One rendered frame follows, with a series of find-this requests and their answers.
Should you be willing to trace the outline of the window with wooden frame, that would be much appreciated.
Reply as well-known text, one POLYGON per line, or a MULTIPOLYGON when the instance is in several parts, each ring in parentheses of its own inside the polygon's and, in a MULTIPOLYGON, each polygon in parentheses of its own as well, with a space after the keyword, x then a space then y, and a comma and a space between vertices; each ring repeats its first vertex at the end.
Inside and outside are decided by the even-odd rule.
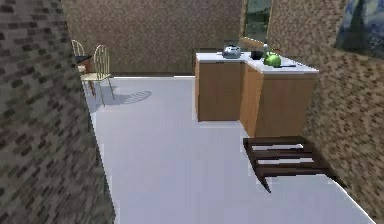
POLYGON ((268 41, 273 0, 242 0, 239 38, 246 44, 262 47, 268 41))

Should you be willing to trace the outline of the dark brown slatted shelf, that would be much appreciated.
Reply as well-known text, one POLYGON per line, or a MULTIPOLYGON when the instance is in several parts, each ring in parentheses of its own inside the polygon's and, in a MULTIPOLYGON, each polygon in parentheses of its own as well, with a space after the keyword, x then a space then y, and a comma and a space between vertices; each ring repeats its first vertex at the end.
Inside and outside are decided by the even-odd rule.
POLYGON ((324 174, 338 182, 339 177, 315 144, 302 136, 244 138, 243 147, 255 176, 267 192, 267 177, 324 174), (260 164, 260 160, 309 158, 311 162, 260 164))

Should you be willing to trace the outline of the cream metal chair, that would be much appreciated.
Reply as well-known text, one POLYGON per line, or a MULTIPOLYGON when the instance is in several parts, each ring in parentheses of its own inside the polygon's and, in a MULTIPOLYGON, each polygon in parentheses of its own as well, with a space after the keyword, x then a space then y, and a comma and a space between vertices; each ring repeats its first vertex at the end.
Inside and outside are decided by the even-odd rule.
POLYGON ((75 56, 84 56, 85 55, 84 48, 80 42, 78 42, 77 40, 72 40, 71 44, 72 44, 72 49, 73 49, 75 56))
POLYGON ((96 82, 98 86, 105 80, 108 81, 112 98, 115 98, 110 78, 110 54, 106 45, 98 45, 93 55, 94 72, 81 75, 82 81, 96 82))

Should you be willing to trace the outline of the blue framed painting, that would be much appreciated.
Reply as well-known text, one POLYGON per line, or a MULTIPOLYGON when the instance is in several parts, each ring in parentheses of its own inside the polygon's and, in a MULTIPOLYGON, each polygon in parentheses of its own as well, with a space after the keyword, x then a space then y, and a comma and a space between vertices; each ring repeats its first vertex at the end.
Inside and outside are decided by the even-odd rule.
POLYGON ((384 60, 384 0, 348 0, 334 47, 384 60))

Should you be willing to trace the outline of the dark wooden table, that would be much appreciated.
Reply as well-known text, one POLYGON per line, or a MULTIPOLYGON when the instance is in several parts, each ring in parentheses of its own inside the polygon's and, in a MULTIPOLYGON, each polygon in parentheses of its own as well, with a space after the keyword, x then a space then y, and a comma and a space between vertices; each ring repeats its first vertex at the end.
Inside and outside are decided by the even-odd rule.
MULTIPOLYGON (((91 72, 91 55, 76 56, 75 59, 77 62, 78 70, 81 74, 89 74, 91 72)), ((94 85, 91 81, 88 82, 88 87, 91 94, 95 96, 94 85)))

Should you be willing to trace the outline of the silver toaster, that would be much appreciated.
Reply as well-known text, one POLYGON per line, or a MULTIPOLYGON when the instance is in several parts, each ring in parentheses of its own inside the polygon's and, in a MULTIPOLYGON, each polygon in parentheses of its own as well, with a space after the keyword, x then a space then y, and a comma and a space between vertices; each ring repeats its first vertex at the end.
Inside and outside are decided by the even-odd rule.
POLYGON ((241 57, 241 48, 237 45, 228 45, 223 49, 222 56, 225 59, 238 59, 241 57))

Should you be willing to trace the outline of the brown wooden kitchen counter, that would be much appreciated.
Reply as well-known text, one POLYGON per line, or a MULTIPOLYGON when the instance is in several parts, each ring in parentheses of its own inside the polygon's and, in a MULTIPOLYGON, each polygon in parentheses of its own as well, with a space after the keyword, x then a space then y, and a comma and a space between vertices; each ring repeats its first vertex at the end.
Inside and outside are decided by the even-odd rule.
POLYGON ((197 120, 238 121, 250 137, 298 135, 305 123, 319 71, 283 57, 274 68, 253 60, 248 52, 238 59, 221 53, 195 55, 197 120))

